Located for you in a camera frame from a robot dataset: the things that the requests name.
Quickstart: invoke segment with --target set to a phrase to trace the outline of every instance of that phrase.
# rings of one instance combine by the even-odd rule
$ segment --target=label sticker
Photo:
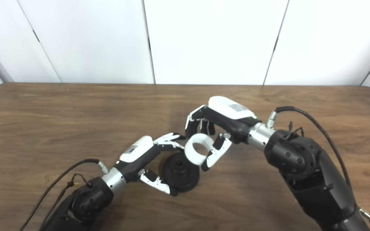
[[[138,147],[138,145],[132,145],[131,147],[126,149],[126,151],[124,153],[131,154],[135,150],[135,148],[137,148],[137,147]]]
[[[236,112],[240,112],[240,111],[249,111],[248,108],[240,105],[240,104],[229,104],[228,105],[230,108],[232,108],[234,111]]]

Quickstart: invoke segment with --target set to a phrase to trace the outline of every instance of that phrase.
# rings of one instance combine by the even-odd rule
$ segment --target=wooden table
[[[0,230],[17,230],[42,192],[72,164],[99,158],[110,167],[144,135],[183,133],[187,114],[214,95],[241,103],[263,120],[286,105],[313,115],[342,153],[358,204],[370,211],[370,88],[5,83],[0,86]],[[323,135],[302,115],[280,114],[275,126],[286,129],[290,120],[337,164]],[[156,171],[170,154],[163,152],[150,169]],[[74,172],[88,178],[101,174],[94,164]],[[37,229],[69,178],[51,191],[26,230]],[[94,230],[319,228],[263,153],[240,144],[202,172],[194,190],[178,197],[129,183]]]

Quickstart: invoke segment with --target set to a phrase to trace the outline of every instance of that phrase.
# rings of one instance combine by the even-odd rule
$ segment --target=black round stand
[[[180,193],[193,189],[199,181],[199,166],[189,162],[183,153],[168,157],[163,163],[162,173],[163,179]]]

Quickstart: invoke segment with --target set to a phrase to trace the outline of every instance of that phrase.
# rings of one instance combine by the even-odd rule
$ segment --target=white plastic ring
[[[207,156],[198,153],[194,148],[194,143],[199,143],[204,146],[207,151],[210,151],[213,145],[213,139],[206,134],[197,133],[193,135],[185,144],[185,155],[188,160],[191,161],[191,163],[193,164],[201,165],[205,161]]]

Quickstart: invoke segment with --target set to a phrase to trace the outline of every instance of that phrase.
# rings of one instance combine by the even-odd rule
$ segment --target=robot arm
[[[103,166],[104,175],[95,177],[86,185],[79,187],[58,206],[45,224],[43,231],[88,231],[95,220],[113,199],[114,194],[125,184],[141,180],[147,185],[164,193],[176,196],[178,192],[164,180],[145,170],[145,166],[157,157],[161,151],[172,148],[184,150],[176,143],[177,139],[185,139],[177,133],[166,134],[156,140],[144,136],[132,144],[119,158],[119,161],[107,171]]]
[[[278,168],[301,208],[322,230],[369,231],[361,215],[370,221],[370,214],[357,206],[351,187],[326,151],[310,138],[287,130],[274,130],[276,114],[273,111],[264,124],[246,107],[225,97],[212,97],[208,105],[197,108],[188,116],[185,131],[189,141],[185,145],[185,154],[192,163],[201,165],[206,171],[209,168],[204,167],[204,163],[209,162],[213,151],[225,149],[221,153],[223,155],[230,146],[227,145],[229,142],[252,145],[264,152],[270,165]],[[204,127],[213,124],[223,128],[226,133],[220,134],[217,140],[225,137],[222,144],[226,147],[208,142],[210,137],[207,135],[194,135],[200,122],[202,133],[212,131],[212,127]],[[208,156],[190,148],[192,143],[204,145],[209,151]]]

